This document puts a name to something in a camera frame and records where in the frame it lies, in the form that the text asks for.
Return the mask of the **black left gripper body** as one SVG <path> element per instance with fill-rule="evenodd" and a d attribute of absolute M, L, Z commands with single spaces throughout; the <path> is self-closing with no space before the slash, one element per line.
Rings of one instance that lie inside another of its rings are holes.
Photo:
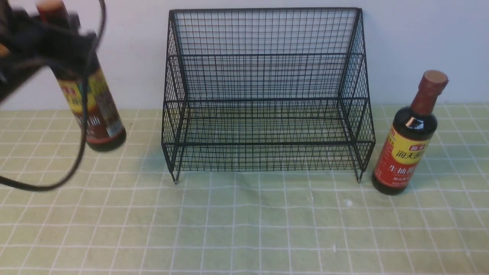
<path fill-rule="evenodd" d="M 79 33 L 76 12 L 68 12 L 61 27 L 1 1 L 1 101 L 14 94 L 46 66 L 68 78 L 88 74 L 100 45 L 100 34 Z"/>

